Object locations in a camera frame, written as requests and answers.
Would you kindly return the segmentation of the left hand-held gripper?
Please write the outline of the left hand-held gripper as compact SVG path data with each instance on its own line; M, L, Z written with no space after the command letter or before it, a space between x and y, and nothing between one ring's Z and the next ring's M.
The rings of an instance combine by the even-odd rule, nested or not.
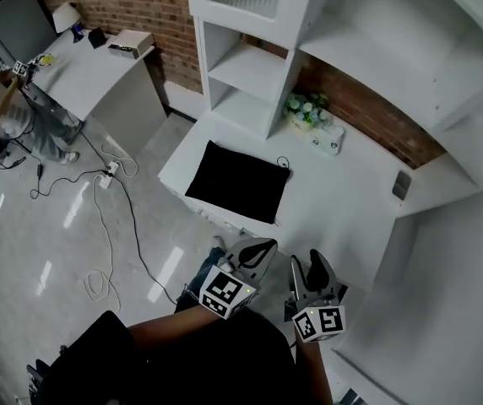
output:
M278 243L270 238L250 238L236 243L226 259L236 268L246 268L253 283L260 283L278 250ZM198 303L226 320L249 305L257 290L225 271L212 266L199 291Z

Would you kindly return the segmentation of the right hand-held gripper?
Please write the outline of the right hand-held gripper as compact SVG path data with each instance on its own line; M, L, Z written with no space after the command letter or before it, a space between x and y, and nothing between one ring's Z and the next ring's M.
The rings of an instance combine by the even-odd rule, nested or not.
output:
M324 341L345 331L345 307L341 301L348 289L337 288L337 278L328 260L311 249L306 278L300 260L290 257L290 293L285 301L285 321L291 321L304 343ZM307 291L321 294L307 294Z

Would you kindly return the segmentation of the black cloth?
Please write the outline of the black cloth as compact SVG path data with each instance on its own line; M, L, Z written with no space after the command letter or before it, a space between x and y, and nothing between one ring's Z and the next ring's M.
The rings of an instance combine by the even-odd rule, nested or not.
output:
M209 141L185 195L273 224L289 178L286 167Z

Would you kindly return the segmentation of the person's right forearm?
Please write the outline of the person's right forearm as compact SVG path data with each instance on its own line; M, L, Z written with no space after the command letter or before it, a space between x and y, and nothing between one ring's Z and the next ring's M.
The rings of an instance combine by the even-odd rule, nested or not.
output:
M318 343L304 343L296 334L296 376L303 405L334 405Z

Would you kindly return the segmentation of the person's left forearm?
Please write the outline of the person's left forearm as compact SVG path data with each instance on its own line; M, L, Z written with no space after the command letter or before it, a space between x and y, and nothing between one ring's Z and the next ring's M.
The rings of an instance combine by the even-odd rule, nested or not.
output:
M203 306L197 305L168 316L132 325L128 327L128 331L137 348L145 353L150 353L215 321L222 321L222 318Z

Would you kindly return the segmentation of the person's black shirt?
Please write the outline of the person's black shirt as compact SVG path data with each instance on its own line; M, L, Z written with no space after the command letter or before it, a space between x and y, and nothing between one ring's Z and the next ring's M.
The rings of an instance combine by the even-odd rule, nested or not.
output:
M39 405L300 405L284 335L249 309L150 354L105 312L48 370Z

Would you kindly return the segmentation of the small grey device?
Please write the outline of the small grey device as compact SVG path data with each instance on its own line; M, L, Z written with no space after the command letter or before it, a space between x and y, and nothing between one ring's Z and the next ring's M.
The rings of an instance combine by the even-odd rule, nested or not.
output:
M403 170L400 170L393 184L393 195L399 200L404 201L410 189L411 182L411 176Z

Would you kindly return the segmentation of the white cabinet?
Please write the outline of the white cabinet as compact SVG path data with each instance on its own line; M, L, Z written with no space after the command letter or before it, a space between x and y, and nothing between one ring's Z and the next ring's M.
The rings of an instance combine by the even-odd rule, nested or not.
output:
M368 405L483 405L483 192L395 222L327 360Z

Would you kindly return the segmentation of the white tissue pack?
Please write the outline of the white tissue pack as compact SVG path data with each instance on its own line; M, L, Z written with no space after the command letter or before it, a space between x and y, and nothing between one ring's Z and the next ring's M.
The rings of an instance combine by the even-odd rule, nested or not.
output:
M311 144L329 156L340 153L345 138L345 130L339 126L319 127L313 131Z

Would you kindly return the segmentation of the cream pot of daisy flowers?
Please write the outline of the cream pot of daisy flowers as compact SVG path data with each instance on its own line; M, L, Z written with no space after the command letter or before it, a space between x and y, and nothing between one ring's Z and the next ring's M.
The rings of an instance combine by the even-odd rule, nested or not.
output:
M325 94L289 93L282 108L283 117L303 132L330 126L332 118L328 111L328 97Z

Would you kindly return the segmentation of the white shelf hutch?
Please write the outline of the white shelf hutch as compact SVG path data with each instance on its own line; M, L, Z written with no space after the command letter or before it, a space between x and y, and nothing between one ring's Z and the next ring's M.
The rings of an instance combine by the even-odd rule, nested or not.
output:
M429 132L483 188L483 0L188 0L210 110L260 138L304 57Z

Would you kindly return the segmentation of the beige box device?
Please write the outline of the beige box device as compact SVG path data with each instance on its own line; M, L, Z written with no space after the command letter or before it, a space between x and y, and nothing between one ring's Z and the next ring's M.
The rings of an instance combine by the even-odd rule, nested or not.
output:
M138 59L153 47L154 43L154 37L149 32L123 30L112 40L108 50L113 55Z

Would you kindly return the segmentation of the small black box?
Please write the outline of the small black box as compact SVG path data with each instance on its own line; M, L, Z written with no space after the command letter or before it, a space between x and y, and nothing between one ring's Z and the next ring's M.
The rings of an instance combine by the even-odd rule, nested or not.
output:
M95 28L88 33L88 40L94 50L107 43L107 38L102 28Z

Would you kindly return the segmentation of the white shade table lamp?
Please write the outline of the white shade table lamp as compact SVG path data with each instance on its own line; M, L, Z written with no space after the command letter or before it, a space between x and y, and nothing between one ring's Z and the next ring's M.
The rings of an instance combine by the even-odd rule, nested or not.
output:
M52 19L59 35L70 30L73 34L74 43L78 43L84 38L80 26L81 15L74 3L63 3L54 10Z

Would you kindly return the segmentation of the grey board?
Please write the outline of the grey board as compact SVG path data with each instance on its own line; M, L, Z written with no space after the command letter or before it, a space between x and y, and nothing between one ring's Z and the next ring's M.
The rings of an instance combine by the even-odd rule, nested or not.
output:
M57 37L44 0L0 2L0 57L4 64L28 62L44 52Z

